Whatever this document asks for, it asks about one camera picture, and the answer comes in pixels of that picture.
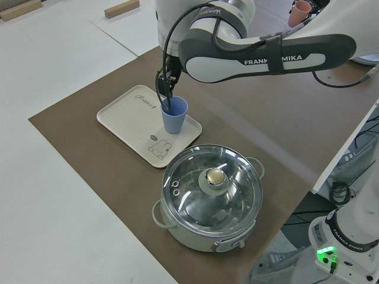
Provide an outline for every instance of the electric cooking pot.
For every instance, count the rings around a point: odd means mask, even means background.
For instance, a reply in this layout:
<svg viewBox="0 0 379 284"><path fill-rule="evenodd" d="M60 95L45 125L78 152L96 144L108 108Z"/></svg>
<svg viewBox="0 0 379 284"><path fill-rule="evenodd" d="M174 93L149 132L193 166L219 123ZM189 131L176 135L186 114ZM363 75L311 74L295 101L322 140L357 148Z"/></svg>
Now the electric cooking pot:
<svg viewBox="0 0 379 284"><path fill-rule="evenodd" d="M258 176L252 163L261 168ZM243 247L262 203L262 163L227 147L200 145L179 153L163 176L154 222L199 251ZM161 223L155 216L160 205Z"/></svg>

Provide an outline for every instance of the brown table mat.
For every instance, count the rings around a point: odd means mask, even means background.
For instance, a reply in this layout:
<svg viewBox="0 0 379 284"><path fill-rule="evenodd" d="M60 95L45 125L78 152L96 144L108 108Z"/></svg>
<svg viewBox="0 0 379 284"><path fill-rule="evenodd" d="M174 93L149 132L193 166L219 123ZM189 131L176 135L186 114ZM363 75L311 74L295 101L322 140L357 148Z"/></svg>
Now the brown table mat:
<svg viewBox="0 0 379 284"><path fill-rule="evenodd" d="M257 27L267 28L263 24ZM153 168L96 119L101 108L132 87L154 89L161 60L160 49L151 50L29 120L180 284L240 283L374 105L378 82L331 89L311 74L217 84L182 75L175 94L186 98L188 114L203 126L195 144L230 147L258 158L266 168L262 208L245 248L202 253L152 221L164 170ZM324 80L348 83L367 70L348 63L320 74Z"/></svg>

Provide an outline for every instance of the white rectangular tray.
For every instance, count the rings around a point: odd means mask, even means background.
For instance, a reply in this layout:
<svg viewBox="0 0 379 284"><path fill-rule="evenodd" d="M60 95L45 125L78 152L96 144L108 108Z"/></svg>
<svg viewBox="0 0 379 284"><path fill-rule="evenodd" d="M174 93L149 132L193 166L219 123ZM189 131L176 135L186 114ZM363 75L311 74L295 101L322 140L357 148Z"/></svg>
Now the white rectangular tray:
<svg viewBox="0 0 379 284"><path fill-rule="evenodd" d="M165 167L201 133L201 125L186 115L179 134L163 127L160 102L147 86L131 88L97 113L97 120L153 167Z"/></svg>

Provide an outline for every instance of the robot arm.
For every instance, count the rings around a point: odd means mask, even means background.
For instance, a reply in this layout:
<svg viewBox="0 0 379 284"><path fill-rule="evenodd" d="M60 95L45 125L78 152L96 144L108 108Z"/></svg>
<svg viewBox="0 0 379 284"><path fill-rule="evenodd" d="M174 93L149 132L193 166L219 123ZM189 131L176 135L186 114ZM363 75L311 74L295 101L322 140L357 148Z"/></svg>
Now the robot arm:
<svg viewBox="0 0 379 284"><path fill-rule="evenodd" d="M168 2L157 0L158 26L159 11L170 10L168 6L162 9ZM331 0L315 19L292 34L254 38L246 38L255 13L252 0L209 4L211 7L201 8L197 15L192 13L178 33L173 33L176 43L169 44L173 48L168 50L179 57L183 70L200 82L324 70L354 57L379 53L377 0ZM158 30L162 42L165 36Z"/></svg>

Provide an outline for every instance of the pot lid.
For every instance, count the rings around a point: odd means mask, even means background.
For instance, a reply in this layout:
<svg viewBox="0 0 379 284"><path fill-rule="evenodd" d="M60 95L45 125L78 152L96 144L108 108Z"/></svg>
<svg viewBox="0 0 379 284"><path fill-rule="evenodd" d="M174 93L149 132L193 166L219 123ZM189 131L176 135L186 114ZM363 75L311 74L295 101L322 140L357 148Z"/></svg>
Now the pot lid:
<svg viewBox="0 0 379 284"><path fill-rule="evenodd" d="M237 235L255 222L261 183L249 161L232 149L195 146L177 155L163 177L172 216L203 235Z"/></svg>

